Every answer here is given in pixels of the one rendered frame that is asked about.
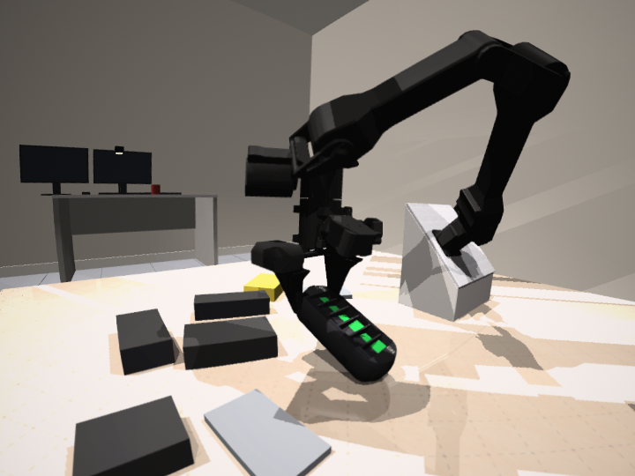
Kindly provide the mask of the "yellow rectangular block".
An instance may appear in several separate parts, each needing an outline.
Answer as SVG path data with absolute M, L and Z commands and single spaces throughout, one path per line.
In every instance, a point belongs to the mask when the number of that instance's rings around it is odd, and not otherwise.
M 265 290 L 270 302 L 275 302 L 283 292 L 280 282 L 273 274 L 259 273 L 254 279 L 243 286 L 244 292 Z

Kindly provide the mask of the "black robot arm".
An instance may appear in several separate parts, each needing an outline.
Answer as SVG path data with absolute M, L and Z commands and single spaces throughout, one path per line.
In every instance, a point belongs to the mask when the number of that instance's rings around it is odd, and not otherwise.
M 457 214 L 432 233 L 447 257 L 493 240 L 504 215 L 503 193 L 535 122 L 553 111 L 569 84 L 566 64 L 529 42 L 515 45 L 479 30 L 364 93 L 315 108 L 290 138 L 289 149 L 248 146 L 246 197 L 342 199 L 344 168 L 375 147 L 384 132 L 480 79 L 494 83 L 497 116 L 475 184 L 459 192 Z M 307 143 L 311 143 L 310 157 Z M 383 221 L 353 218 L 353 208 L 321 216 L 316 238 L 343 257 L 364 256 L 381 244 Z

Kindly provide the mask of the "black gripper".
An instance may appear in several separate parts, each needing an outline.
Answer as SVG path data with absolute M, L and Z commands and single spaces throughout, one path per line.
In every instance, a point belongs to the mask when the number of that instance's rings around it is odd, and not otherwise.
M 363 261 L 357 256 L 341 256 L 326 240 L 317 242 L 321 216 L 344 213 L 341 203 L 338 199 L 300 198 L 300 205 L 294 205 L 294 212 L 299 213 L 299 234 L 293 234 L 293 242 L 299 245 L 279 240 L 256 242 L 251 250 L 250 264 L 273 272 L 297 315 L 302 307 L 303 280 L 310 273 L 303 268 L 304 258 L 324 256 L 327 286 L 338 293 L 350 270 Z

